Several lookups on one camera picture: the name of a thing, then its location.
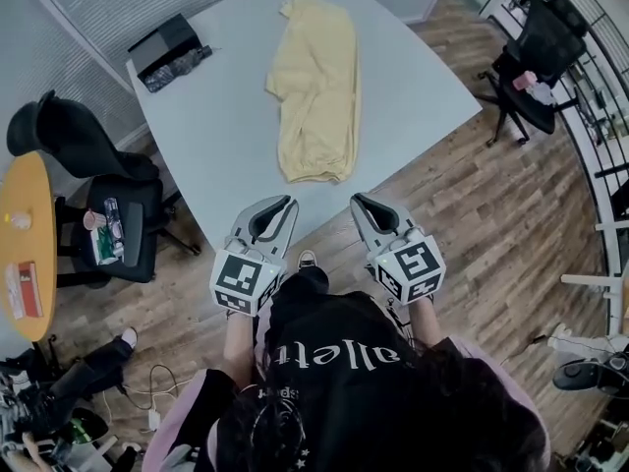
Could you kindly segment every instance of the metal railing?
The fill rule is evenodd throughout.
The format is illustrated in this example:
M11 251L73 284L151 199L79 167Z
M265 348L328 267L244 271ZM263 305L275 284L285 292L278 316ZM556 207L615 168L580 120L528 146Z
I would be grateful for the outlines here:
M522 27L528 14L528 1L505 0L501 9ZM604 182L614 219L626 220L629 219L629 88L625 76L629 74L629 45L597 0L568 1L587 24L584 39L588 48L560 83L571 97L579 100L576 108L583 125L581 131L585 129L588 134L600 169L593 174L593 180ZM605 35L601 30L614 32ZM614 39L613 48L608 47L609 37L616 35L620 38ZM575 128L570 127L565 114L560 114L574 139ZM590 186L596 202L592 182ZM618 232L621 266L629 259L628 235L627 230Z

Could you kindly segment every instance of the black office chair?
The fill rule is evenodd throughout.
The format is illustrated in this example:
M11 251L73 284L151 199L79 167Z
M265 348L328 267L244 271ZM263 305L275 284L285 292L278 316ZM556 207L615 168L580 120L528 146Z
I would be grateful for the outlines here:
M520 116L536 128L551 135L555 127L555 113L575 106L572 99L560 105L544 105L525 90L516 90L513 80L526 71L534 72L540 82L551 88L561 76L586 51L583 35L587 29L583 17L566 0L530 0L529 14L517 40L510 39L502 54L492 64L498 74L486 71L480 79L488 79L495 96L475 94L477 99L497 105L500 117L493 138L487 141L491 147L498 140L509 115L522 138L520 145L529 141L529 135Z
M94 177L86 208L73 208L57 199L57 240L63 224L74 223L71 245L59 246L58 255L72 257L75 274L60 274L57 286L99 285L111 277L145 283L154 276L157 235L197 256L197 245L186 245L165 229L174 213L179 192L162 201L159 170L141 154L118 151L95 116L82 104L55 96L52 90L39 102L23 106L11 119L7 147L12 155L43 150L77 178ZM89 232L83 228L86 209L104 213L104 200L115 198L125 231L124 262L97 265Z

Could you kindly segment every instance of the yellow garment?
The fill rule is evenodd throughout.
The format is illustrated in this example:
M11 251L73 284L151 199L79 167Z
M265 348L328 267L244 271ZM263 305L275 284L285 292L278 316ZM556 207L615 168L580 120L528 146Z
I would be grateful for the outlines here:
M349 178L361 118L354 24L345 9L292 0L266 89L281 101L279 164L289 182Z

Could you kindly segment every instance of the black cable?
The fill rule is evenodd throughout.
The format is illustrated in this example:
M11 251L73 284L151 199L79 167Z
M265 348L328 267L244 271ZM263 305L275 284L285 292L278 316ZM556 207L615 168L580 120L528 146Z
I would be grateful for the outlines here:
M179 396L179 387L177 386L177 378L175 378L174 373L165 365L163 364L155 364L153 367L150 368L150 372L148 373L148 396L150 397L150 404L148 405L148 407L142 407L140 405L138 405L136 402L134 402L134 400L131 398L131 396L129 395L129 393L127 392L127 389L124 388L123 386L119 386L118 389L120 389L121 393L123 395L125 395L127 397L127 399L134 405L136 406L138 409L141 409L141 411L150 411L153 408L153 371L155 369L157 369L158 367L161 367L162 369L165 369L166 371L168 371L168 373L170 374L170 377L173 379L173 388L175 389L175 396Z

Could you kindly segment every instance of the orange tabletop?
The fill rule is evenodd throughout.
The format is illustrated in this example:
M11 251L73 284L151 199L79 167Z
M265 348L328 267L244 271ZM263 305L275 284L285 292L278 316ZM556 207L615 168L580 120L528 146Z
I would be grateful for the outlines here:
M7 213L30 214L30 229L5 221ZM5 269L8 264L35 262L43 316L13 318ZM55 209L46 167L37 152L17 157L0 186L0 301L13 327L26 339L38 341L52 322L57 292L57 235Z

